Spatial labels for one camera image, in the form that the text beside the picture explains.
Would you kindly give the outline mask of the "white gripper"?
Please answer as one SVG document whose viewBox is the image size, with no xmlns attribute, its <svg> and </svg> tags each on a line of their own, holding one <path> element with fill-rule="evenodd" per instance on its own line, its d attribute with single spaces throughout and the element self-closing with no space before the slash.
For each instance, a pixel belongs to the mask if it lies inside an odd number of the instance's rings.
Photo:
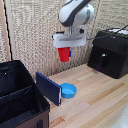
<svg viewBox="0 0 128 128">
<path fill-rule="evenodd" d="M 75 34 L 67 36 L 63 32 L 53 35 L 53 46 L 55 48 L 77 47 L 86 44 L 86 34 L 84 29 L 77 29 Z"/>
</svg>

